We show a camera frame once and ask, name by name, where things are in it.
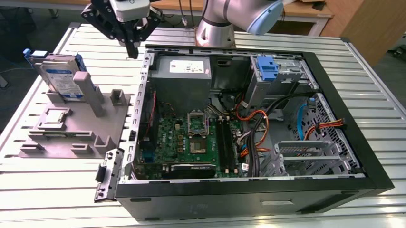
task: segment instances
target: blue latch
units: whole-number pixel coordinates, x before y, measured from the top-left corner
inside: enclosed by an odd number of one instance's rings
[[[274,61],[274,58],[270,56],[258,56],[258,69],[262,73],[262,80],[264,81],[274,81],[280,70],[278,64]]]
[[[33,62],[30,61],[30,58],[31,58],[31,57],[35,57],[35,58],[46,58],[46,57],[49,56],[49,51],[35,51],[34,53],[31,53],[31,50],[27,48],[27,49],[23,51],[23,54],[25,54],[26,60],[29,61],[29,63],[31,64],[31,67],[34,68],[34,64],[33,64]]]

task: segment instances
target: blue cable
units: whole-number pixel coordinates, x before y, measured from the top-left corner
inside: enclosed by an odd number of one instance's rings
[[[300,139],[304,140],[305,136],[304,136],[304,130],[302,130],[302,114],[304,114],[304,109],[308,106],[308,104],[304,104],[300,108],[298,111],[298,134],[300,134]]]

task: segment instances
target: blue drive bracket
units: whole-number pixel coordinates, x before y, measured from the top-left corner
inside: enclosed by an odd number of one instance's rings
[[[257,61],[257,66],[262,74],[262,80],[270,82],[274,81],[280,73],[280,66],[276,63],[274,58],[270,56],[258,56]]]

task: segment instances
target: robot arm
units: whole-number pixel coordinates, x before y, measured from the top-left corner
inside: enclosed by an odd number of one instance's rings
[[[197,31],[199,46],[234,46],[234,25],[262,36],[284,13],[281,0],[206,0],[203,20]]]
[[[161,23],[161,12],[151,7],[159,0],[91,0],[82,17],[109,39],[118,39],[137,59],[138,47]]]
[[[107,38],[119,40],[134,59],[139,56],[141,42],[161,23],[162,14],[151,7],[155,1],[159,0],[91,0],[82,12],[82,17]],[[233,25],[261,36],[270,31],[282,12],[282,0],[206,0],[197,44],[232,47]]]

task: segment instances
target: motherboard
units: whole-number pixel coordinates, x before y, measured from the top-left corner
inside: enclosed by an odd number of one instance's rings
[[[155,150],[142,150],[145,158],[145,178],[150,180],[165,179],[163,172],[173,165],[211,165],[215,169],[215,178],[238,177],[237,169],[226,169],[222,164],[225,159],[233,159],[237,167],[237,148],[228,148],[229,157],[222,153],[220,145],[218,129],[220,122],[230,125],[230,142],[233,135],[241,130],[241,122],[237,120],[220,120],[215,118],[175,118],[165,117],[159,120],[158,145]]]

